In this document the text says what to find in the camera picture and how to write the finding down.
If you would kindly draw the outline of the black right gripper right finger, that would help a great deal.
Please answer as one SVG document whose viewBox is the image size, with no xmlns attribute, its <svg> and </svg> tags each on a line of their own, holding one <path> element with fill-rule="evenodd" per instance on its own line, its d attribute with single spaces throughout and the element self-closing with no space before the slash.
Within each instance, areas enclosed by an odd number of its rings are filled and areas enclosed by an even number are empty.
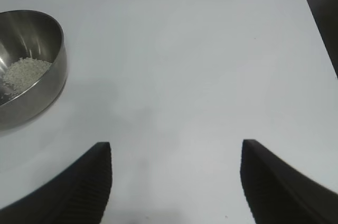
<svg viewBox="0 0 338 224">
<path fill-rule="evenodd" d="M 242 142 L 240 179 L 255 223 L 337 223 L 337 193 L 257 140 Z"/>
</svg>

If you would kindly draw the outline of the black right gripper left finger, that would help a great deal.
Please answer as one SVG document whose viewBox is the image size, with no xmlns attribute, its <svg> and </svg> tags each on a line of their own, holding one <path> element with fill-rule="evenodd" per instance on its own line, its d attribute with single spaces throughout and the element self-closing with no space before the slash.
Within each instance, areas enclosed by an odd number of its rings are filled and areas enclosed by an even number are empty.
<svg viewBox="0 0 338 224">
<path fill-rule="evenodd" d="M 97 142 L 45 185 L 1 209 L 1 223 L 101 223 L 112 187 L 108 142 Z"/>
</svg>

